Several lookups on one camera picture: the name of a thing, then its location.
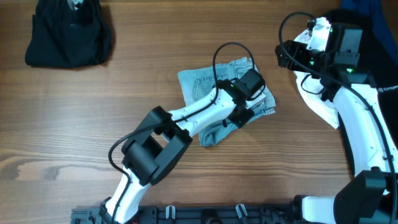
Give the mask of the light blue denim shorts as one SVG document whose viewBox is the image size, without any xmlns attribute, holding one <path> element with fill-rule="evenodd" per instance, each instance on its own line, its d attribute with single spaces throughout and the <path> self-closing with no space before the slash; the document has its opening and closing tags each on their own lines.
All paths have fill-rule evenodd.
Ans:
<svg viewBox="0 0 398 224">
<path fill-rule="evenodd" d="M 252 60 L 243 57 L 230 63 L 217 64 L 216 73 L 219 80 L 230 80 L 241 78 L 250 68 L 252 68 Z M 209 94 L 215 84 L 212 67 L 178 72 L 178 79 L 187 106 Z M 254 107 L 254 116 L 250 121 L 275 113 L 274 96 L 267 88 L 264 94 L 265 99 Z M 226 126 L 221 121 L 217 121 L 199 132 L 200 145 L 204 147 L 216 145 L 237 128 L 230 120 L 226 121 Z"/>
</svg>

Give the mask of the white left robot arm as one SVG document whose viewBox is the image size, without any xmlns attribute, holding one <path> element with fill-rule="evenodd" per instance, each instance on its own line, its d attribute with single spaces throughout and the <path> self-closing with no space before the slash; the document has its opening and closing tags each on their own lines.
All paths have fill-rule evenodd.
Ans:
<svg viewBox="0 0 398 224">
<path fill-rule="evenodd" d="M 177 165 L 193 137 L 209 125 L 230 120 L 241 127 L 254 115 L 252 103 L 264 82 L 243 78 L 218 81 L 204 98 L 178 110 L 158 106 L 108 151 L 109 163 L 122 174 L 115 193 L 100 207 L 106 223 L 127 223 L 147 189 Z"/>
</svg>

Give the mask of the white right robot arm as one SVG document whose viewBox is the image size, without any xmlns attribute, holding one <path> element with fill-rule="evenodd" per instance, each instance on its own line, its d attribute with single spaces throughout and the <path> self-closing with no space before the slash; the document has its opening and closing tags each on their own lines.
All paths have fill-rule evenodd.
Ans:
<svg viewBox="0 0 398 224">
<path fill-rule="evenodd" d="M 353 179 L 336 195 L 298 196 L 294 219 L 307 223 L 396 223 L 397 149 L 378 102 L 376 81 L 363 65 L 358 40 L 281 42 L 281 67 L 303 72 L 305 98 L 332 110 L 342 129 Z"/>
</svg>

